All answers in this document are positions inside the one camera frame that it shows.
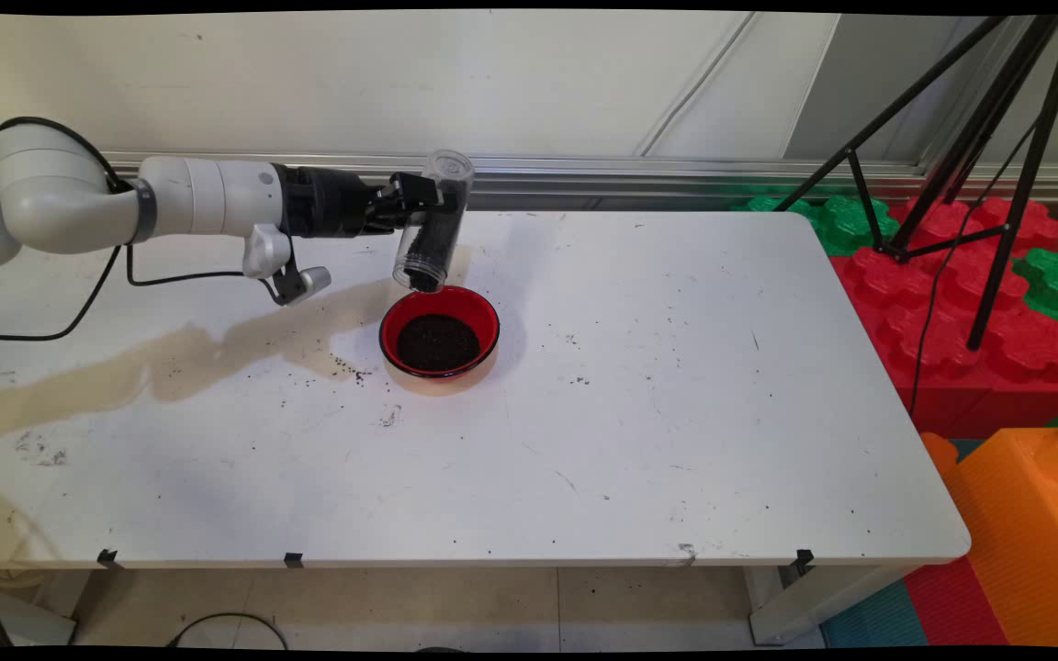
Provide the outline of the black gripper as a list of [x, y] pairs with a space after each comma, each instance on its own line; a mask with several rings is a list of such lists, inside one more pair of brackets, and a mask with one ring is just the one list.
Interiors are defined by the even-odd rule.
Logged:
[[430, 213], [457, 210], [432, 177], [394, 173], [378, 188], [341, 169], [276, 167], [282, 191], [282, 229], [305, 239], [377, 237], [407, 229]]

